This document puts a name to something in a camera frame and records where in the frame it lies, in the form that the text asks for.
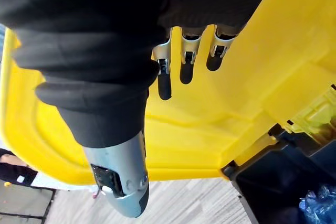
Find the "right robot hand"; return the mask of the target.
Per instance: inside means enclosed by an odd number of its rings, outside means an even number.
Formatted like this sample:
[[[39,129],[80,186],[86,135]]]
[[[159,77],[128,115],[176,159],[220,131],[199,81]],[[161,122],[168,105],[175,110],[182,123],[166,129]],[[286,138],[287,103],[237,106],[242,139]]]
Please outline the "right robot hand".
[[[17,35],[17,65],[41,72],[38,98],[55,106],[84,148],[98,187],[122,215],[148,203],[144,116],[152,60],[169,29],[244,28],[261,0],[1,0],[1,23]]]

